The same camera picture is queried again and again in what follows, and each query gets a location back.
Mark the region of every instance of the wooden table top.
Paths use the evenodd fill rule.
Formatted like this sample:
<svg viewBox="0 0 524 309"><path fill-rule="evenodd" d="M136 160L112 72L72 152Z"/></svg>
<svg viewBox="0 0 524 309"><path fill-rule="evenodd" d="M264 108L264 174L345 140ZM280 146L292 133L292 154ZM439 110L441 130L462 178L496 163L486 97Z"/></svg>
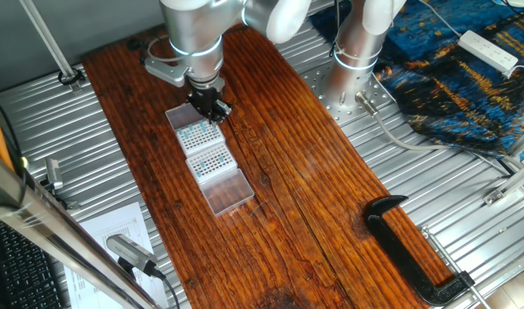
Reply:
<svg viewBox="0 0 524 309"><path fill-rule="evenodd" d="M165 116L189 90L149 75L126 41L82 59L191 305L429 307L364 224L388 192L300 76L252 30L226 33L224 55L235 108L220 128L256 196L220 217ZM435 284L451 277L402 209L386 221Z"/></svg>

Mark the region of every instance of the metal grating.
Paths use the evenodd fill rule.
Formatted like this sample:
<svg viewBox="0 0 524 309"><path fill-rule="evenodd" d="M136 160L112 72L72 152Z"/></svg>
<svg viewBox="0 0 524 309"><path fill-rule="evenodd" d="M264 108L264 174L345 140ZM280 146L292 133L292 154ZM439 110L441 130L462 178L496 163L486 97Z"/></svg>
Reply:
<svg viewBox="0 0 524 309"><path fill-rule="evenodd" d="M333 0L315 0L310 14L333 5ZM307 21L298 34L276 46L288 63L304 74L330 61L330 44ZM142 200L115 136L99 102L86 81L72 94L52 74L0 93L29 159L30 172L43 176L44 158L60 161L63 198L81 206L72 212L78 221L139 202L148 227L154 254L161 270L176 289L182 308L190 308L159 232ZM382 118L404 142L422 143L394 103L380 107ZM501 174L470 154L454 150L408 151L396 147L367 115L359 114L341 126L344 133L392 194L411 199L402 205L418 226L428 225L455 261L476 282L514 261L524 251L524 195L509 197L485 207L486 187L498 185ZM55 264L58 280L67 290L63 266ZM502 277L498 287L516 273ZM166 291L168 303L172 295ZM64 298L69 304L69 296Z"/></svg>

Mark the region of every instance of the blue cloth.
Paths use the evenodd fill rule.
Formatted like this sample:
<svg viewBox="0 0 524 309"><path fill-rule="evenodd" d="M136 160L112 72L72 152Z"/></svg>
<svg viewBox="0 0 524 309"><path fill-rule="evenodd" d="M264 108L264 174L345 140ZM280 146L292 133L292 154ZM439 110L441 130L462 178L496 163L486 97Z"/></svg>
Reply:
<svg viewBox="0 0 524 309"><path fill-rule="evenodd" d="M488 0L430 4L459 33L472 30L524 65L524 15ZM342 15L351 9L350 3L341 6ZM334 40L334 8L311 21ZM382 73L383 85L415 131L437 143L501 157L524 131L524 70L505 80L457 40L429 8L410 0L388 31L375 72Z"/></svg>

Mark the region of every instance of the black keyboard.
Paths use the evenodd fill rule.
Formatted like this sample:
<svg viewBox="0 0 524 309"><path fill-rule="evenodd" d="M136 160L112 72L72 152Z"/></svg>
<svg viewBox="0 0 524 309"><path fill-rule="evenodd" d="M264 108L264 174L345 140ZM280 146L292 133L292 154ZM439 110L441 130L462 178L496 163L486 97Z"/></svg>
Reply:
<svg viewBox="0 0 524 309"><path fill-rule="evenodd" d="M48 256L42 249L2 222L0 266L8 308L63 308Z"/></svg>

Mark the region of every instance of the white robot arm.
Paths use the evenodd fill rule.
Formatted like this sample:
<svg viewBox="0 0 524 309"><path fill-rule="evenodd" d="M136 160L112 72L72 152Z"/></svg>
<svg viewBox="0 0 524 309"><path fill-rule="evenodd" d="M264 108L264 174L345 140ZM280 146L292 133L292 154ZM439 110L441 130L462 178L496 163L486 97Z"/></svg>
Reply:
<svg viewBox="0 0 524 309"><path fill-rule="evenodd" d="M146 58L146 69L176 87L187 82L191 105L210 121L221 122L232 110L221 100L221 35L244 23L283 43L299 30L309 6L310 0L160 0L170 44L180 59L171 67Z"/></svg>

